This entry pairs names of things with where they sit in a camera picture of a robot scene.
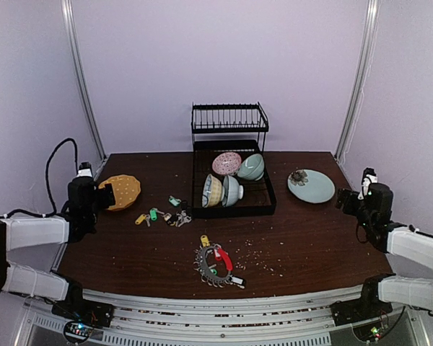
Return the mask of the yellow tag key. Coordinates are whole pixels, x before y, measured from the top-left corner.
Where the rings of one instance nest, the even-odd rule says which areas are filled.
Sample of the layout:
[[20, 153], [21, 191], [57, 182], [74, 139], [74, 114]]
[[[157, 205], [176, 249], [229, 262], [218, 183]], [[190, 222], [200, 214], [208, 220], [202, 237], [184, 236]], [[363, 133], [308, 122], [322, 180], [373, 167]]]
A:
[[201, 240], [201, 246], [202, 247], [210, 247], [211, 246], [211, 243], [210, 243], [207, 235], [205, 235], [205, 234], [202, 235], [200, 240]]

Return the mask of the large grey red keyring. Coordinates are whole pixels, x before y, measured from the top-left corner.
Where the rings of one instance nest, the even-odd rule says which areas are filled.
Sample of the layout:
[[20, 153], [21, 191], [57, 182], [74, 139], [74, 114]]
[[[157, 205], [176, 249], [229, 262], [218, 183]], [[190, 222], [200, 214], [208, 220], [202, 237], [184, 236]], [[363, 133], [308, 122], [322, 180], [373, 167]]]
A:
[[[220, 248], [224, 251], [223, 260], [217, 262], [214, 257], [214, 249]], [[220, 244], [211, 244], [210, 247], [199, 247], [194, 250], [193, 260], [194, 270], [199, 274], [201, 282], [214, 288], [223, 288], [232, 285], [228, 281], [233, 274], [232, 260], [228, 253]], [[211, 265], [216, 265], [217, 275], [213, 275], [209, 269]]]

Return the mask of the red tag key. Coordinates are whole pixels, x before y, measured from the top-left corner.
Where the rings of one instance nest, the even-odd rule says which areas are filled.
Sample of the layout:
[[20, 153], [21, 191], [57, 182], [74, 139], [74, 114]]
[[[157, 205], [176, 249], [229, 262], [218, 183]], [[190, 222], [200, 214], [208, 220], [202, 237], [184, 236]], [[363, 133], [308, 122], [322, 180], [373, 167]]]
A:
[[222, 249], [220, 249], [220, 248], [214, 249], [214, 257], [215, 257], [215, 260], [217, 262], [220, 262], [220, 261], [223, 260], [223, 257], [222, 257], [223, 253], [224, 253], [224, 251]]

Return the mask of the green tag key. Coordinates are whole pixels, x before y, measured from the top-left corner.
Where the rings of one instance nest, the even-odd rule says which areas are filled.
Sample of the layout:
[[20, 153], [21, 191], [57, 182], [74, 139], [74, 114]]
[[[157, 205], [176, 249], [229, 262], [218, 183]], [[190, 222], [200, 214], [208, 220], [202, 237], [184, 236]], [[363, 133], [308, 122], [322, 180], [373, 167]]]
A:
[[215, 267], [216, 267], [216, 265], [211, 265], [209, 267], [209, 269], [213, 275], [217, 275], [217, 270], [215, 269]]

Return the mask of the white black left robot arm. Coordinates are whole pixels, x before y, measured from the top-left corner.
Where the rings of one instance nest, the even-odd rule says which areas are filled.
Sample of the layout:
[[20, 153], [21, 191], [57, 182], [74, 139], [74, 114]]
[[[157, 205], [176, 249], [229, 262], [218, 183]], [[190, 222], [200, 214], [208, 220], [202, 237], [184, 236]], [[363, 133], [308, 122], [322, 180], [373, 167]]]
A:
[[92, 176], [91, 165], [84, 162], [68, 183], [68, 200], [62, 212], [0, 216], [0, 292], [60, 301], [72, 319], [84, 319], [89, 314], [89, 304], [70, 292], [72, 283], [57, 274], [10, 262], [7, 254], [14, 249], [81, 241], [86, 234], [95, 232], [97, 214], [113, 205], [113, 186], [107, 183], [100, 187]]

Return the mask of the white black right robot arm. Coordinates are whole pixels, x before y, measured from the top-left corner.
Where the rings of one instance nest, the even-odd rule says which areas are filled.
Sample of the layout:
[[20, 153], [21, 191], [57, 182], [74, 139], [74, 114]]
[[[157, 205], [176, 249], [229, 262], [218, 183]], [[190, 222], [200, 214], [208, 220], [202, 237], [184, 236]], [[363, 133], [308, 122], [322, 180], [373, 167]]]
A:
[[[377, 181], [374, 169], [362, 174], [359, 191], [340, 189], [336, 207], [357, 219], [366, 240], [376, 250], [404, 257], [433, 270], [433, 236], [412, 225], [391, 220], [393, 192]], [[394, 273], [367, 278], [357, 299], [331, 305], [337, 325], [350, 324], [390, 313], [400, 303], [433, 313], [433, 279], [405, 278]]]

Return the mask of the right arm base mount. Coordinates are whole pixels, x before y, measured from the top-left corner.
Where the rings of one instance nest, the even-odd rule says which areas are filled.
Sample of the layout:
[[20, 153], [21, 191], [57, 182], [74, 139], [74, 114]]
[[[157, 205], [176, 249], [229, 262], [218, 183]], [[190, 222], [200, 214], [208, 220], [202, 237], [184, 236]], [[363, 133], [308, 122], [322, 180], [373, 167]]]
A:
[[336, 326], [352, 325], [354, 336], [361, 342], [377, 342], [389, 327], [388, 314], [393, 311], [391, 303], [363, 302], [361, 299], [337, 301], [330, 306]]

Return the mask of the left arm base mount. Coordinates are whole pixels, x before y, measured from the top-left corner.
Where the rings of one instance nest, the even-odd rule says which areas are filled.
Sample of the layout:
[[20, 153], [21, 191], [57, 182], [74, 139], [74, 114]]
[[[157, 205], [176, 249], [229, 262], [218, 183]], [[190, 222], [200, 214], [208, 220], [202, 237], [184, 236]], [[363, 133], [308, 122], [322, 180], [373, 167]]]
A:
[[83, 300], [75, 306], [60, 301], [53, 304], [53, 315], [68, 319], [63, 327], [64, 338], [73, 344], [86, 342], [97, 329], [109, 327], [114, 306], [107, 303]]

